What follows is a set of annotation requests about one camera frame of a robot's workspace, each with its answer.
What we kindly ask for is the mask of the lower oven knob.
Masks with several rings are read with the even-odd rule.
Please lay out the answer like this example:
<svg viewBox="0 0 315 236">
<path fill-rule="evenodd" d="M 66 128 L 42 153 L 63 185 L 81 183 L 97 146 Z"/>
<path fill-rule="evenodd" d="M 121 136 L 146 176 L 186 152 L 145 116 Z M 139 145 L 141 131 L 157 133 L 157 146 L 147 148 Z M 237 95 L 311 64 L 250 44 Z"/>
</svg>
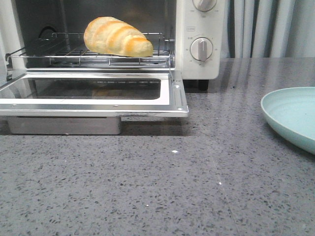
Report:
<svg viewBox="0 0 315 236">
<path fill-rule="evenodd" d="M 190 46 L 190 54 L 197 61 L 206 61 L 213 51 L 212 42 L 205 37 L 194 40 Z"/>
</svg>

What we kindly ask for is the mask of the light blue plate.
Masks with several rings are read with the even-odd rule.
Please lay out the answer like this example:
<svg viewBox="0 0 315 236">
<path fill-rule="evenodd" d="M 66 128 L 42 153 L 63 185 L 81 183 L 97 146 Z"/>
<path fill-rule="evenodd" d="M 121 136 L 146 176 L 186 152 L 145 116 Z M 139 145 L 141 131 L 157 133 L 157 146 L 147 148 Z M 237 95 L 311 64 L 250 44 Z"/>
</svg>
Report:
<svg viewBox="0 0 315 236">
<path fill-rule="evenodd" d="M 266 94 L 261 108 L 267 123 L 297 147 L 315 153 L 315 88 L 284 88 Z"/>
</svg>

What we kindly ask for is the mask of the white toaster oven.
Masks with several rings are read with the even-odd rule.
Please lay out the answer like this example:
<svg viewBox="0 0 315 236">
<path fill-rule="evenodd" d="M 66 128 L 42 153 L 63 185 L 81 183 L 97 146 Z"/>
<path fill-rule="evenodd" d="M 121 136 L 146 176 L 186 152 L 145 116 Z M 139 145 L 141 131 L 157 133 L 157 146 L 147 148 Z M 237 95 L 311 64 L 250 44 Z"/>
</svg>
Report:
<svg viewBox="0 0 315 236">
<path fill-rule="evenodd" d="M 224 0 L 3 0 L 6 70 L 177 70 L 218 76 Z"/>
</svg>

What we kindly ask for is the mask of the oven knob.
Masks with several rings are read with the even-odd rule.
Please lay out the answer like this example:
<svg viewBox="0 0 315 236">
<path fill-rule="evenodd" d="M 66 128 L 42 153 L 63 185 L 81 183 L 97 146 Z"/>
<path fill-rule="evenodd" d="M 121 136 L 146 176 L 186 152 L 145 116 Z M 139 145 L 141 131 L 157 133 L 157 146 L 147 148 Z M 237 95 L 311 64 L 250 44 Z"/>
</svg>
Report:
<svg viewBox="0 0 315 236">
<path fill-rule="evenodd" d="M 192 3 L 197 10 L 201 12 L 207 12 L 207 11 L 212 10 L 215 7 L 217 1 L 216 0 L 193 0 Z"/>
<path fill-rule="evenodd" d="M 190 54 L 197 61 L 206 61 L 213 51 L 212 42 L 205 37 L 194 40 L 190 46 Z"/>
</svg>

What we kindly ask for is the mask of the striped bread roll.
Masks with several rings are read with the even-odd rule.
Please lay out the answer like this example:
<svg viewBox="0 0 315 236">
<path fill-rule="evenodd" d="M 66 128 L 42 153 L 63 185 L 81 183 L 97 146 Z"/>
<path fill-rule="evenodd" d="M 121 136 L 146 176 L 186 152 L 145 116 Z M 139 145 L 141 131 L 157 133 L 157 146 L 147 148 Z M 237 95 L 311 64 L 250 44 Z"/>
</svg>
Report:
<svg viewBox="0 0 315 236">
<path fill-rule="evenodd" d="M 91 51 L 126 57 L 151 57 L 153 45 L 135 27 L 114 17 L 92 20 L 84 32 L 84 42 Z"/>
</svg>

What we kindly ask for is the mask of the upper oven knob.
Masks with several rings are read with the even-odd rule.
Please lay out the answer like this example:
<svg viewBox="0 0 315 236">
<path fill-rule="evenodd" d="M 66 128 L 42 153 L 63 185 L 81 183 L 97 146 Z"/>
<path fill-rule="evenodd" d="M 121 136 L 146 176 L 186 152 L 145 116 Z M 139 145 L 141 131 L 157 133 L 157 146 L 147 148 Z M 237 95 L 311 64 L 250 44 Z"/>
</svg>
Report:
<svg viewBox="0 0 315 236">
<path fill-rule="evenodd" d="M 207 12 L 207 11 L 212 10 L 215 7 L 217 1 L 216 0 L 193 0 L 192 3 L 197 10 L 201 12 Z"/>
</svg>

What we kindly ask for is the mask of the oven glass door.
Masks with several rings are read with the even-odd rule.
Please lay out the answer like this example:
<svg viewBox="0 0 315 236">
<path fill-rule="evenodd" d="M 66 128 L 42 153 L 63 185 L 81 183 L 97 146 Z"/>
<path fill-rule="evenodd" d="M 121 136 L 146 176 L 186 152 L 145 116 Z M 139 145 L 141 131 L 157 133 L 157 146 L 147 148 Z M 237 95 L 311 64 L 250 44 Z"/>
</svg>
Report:
<svg viewBox="0 0 315 236">
<path fill-rule="evenodd" d="M 14 134 L 119 134 L 123 117 L 186 117 L 181 73 L 137 69 L 30 69 L 0 88 Z"/>
</svg>

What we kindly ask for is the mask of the grey curtain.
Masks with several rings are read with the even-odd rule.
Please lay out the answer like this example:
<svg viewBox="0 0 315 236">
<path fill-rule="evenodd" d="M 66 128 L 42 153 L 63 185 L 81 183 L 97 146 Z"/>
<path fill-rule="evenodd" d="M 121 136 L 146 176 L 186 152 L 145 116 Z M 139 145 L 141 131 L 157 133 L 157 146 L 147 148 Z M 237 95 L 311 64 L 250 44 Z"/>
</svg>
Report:
<svg viewBox="0 0 315 236">
<path fill-rule="evenodd" d="M 313 58 L 313 0 L 228 0 L 222 58 Z"/>
</svg>

